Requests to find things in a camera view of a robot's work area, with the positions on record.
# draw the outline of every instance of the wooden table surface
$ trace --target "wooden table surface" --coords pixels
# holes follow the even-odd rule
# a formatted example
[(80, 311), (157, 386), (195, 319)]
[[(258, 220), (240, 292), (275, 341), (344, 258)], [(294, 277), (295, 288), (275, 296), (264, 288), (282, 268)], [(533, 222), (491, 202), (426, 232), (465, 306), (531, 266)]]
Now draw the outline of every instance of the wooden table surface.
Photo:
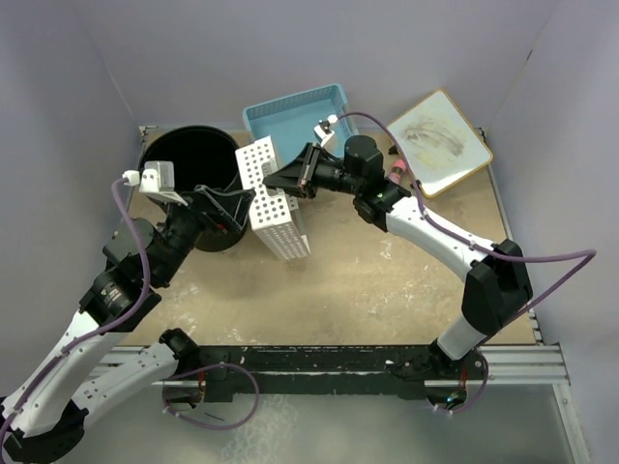
[[(390, 167), (389, 141), (371, 135)], [(235, 137), (249, 143), (246, 134)], [(505, 238), (485, 169), (427, 203), (476, 235)], [(163, 219), (139, 193), (130, 211)], [(229, 250), (194, 250), (124, 344), (150, 345), (175, 327), (203, 345), (430, 343), (460, 314), (462, 282), (421, 249), (363, 222), (350, 196), (321, 190), (301, 211), (310, 257), (281, 262), (250, 230)], [(492, 342), (533, 343), (528, 318)]]

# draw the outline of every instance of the blue plastic tray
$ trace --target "blue plastic tray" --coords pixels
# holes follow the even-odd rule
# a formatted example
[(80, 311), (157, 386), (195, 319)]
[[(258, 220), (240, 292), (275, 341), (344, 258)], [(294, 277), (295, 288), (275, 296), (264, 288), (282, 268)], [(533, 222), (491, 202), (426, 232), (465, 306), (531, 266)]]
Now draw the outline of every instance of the blue plastic tray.
[[(338, 84), (318, 87), (299, 94), (249, 106), (243, 110), (243, 119), (254, 139), (271, 135), (281, 160), (294, 160), (308, 142), (315, 142), (313, 128), (330, 114), (340, 116), (348, 108), (348, 100)], [(338, 148), (335, 155), (343, 157), (344, 141), (359, 132), (346, 118), (336, 125)]]

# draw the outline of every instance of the white wall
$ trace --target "white wall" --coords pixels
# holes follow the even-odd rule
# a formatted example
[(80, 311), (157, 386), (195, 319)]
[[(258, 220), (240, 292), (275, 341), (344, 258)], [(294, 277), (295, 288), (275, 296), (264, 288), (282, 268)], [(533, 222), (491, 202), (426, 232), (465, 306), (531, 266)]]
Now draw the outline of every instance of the white wall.
[[(538, 311), (545, 341), (564, 348), (599, 463), (619, 455), (617, 50), (616, 1), (564, 1), (489, 130), (498, 185), (525, 251), (599, 251)], [(566, 267), (530, 269), (540, 292)]]
[(474, 125), (558, 0), (75, 0), (139, 124), (243, 126), (245, 106), (339, 82), (390, 121), (436, 87)]
[(0, 395), (46, 355), (101, 271), (119, 218), (109, 185), (138, 141), (74, 5), (0, 0)]

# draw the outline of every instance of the wooden board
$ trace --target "wooden board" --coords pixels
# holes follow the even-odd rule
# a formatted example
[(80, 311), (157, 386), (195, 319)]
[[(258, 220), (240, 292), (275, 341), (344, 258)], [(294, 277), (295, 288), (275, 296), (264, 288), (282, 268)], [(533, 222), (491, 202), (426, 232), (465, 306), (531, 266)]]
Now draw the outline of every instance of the wooden board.
[(389, 125), (424, 195), (434, 197), (492, 161), (492, 152), (443, 90)]

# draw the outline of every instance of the white perforated basket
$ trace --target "white perforated basket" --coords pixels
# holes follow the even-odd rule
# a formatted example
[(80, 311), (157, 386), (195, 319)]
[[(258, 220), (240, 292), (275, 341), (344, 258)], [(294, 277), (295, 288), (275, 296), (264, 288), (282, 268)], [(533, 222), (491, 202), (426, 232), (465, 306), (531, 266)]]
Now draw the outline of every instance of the white perforated basket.
[[(255, 189), (250, 207), (251, 229), (264, 244), (285, 261), (310, 255), (308, 237), (300, 232), (301, 216), (296, 198), (280, 189), (262, 185), (262, 179), (278, 169), (271, 137), (256, 140), (236, 151), (243, 189)], [(299, 226), (293, 220), (293, 214)]]

